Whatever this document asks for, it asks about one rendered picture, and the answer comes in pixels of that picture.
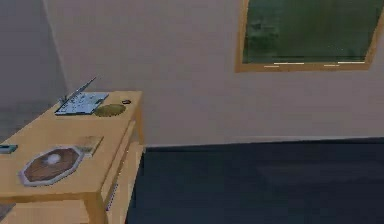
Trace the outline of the brown octagonal plate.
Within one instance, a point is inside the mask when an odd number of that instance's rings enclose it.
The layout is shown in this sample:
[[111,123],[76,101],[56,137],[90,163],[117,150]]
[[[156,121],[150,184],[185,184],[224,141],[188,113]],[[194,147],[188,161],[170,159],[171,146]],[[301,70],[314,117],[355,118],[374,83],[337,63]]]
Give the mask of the brown octagonal plate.
[[19,172],[24,186],[49,186],[76,171],[84,153],[75,146],[56,146],[31,159]]

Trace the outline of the open grey laptop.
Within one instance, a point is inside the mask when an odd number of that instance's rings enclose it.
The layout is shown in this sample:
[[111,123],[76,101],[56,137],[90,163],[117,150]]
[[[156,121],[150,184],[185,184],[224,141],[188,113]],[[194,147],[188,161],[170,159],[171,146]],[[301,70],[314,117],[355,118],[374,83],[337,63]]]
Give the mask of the open grey laptop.
[[95,80],[92,78],[70,95],[59,99],[56,116],[91,115],[109,96],[106,92],[86,92],[85,89]]

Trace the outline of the wooden framed green chalkboard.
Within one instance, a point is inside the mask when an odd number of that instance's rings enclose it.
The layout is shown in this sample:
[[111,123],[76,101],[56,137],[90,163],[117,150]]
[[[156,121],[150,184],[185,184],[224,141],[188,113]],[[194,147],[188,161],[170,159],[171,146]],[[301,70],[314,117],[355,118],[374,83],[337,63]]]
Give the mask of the wooden framed green chalkboard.
[[240,0],[240,72],[367,70],[384,31],[384,0]]

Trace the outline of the small teal flat box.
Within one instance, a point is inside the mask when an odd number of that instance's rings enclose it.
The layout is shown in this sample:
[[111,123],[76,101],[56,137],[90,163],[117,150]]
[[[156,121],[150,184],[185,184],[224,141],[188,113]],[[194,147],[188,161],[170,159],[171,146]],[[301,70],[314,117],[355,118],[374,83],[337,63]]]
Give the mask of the small teal flat box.
[[5,144],[2,144],[0,145],[0,154],[11,154],[13,153],[14,151],[16,151],[18,148],[17,145],[5,145]]

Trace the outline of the olive round plate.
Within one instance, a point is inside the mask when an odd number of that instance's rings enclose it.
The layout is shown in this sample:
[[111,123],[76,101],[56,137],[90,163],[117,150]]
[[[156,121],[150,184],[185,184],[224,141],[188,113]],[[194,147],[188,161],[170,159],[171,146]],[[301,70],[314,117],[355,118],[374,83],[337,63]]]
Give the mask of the olive round plate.
[[109,104],[97,108],[94,114],[98,117],[113,117],[122,114],[126,107],[121,104]]

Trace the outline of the light wooden desk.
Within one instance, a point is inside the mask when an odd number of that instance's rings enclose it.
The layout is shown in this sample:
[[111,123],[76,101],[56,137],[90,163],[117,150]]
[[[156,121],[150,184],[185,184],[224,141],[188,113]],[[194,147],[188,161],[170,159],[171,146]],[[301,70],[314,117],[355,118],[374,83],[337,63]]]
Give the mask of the light wooden desk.
[[[0,224],[124,224],[144,150],[140,91],[111,92],[101,106],[122,104],[113,117],[56,116],[53,106],[5,142],[0,154]],[[75,172],[49,186],[24,186],[18,172],[36,155],[75,146]]]

